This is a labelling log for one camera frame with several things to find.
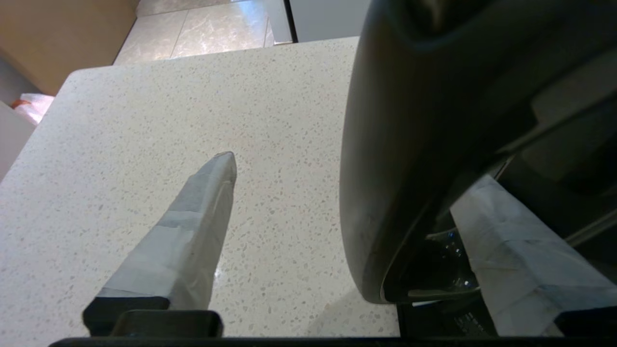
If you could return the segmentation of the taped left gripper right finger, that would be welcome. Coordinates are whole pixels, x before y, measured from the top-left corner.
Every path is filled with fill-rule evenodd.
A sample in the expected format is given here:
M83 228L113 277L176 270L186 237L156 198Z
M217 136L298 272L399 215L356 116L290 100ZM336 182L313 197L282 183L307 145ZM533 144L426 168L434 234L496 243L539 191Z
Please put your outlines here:
M615 336L615 284L491 176L451 206L500 336Z

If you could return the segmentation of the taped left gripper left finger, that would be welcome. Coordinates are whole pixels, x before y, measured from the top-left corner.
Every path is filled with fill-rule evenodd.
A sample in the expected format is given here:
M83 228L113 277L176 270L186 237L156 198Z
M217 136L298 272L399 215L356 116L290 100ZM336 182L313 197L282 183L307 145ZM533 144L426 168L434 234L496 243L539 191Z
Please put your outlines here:
M218 153L188 178L84 310L83 323L92 336L110 334L128 310L207 310L236 178L230 151Z

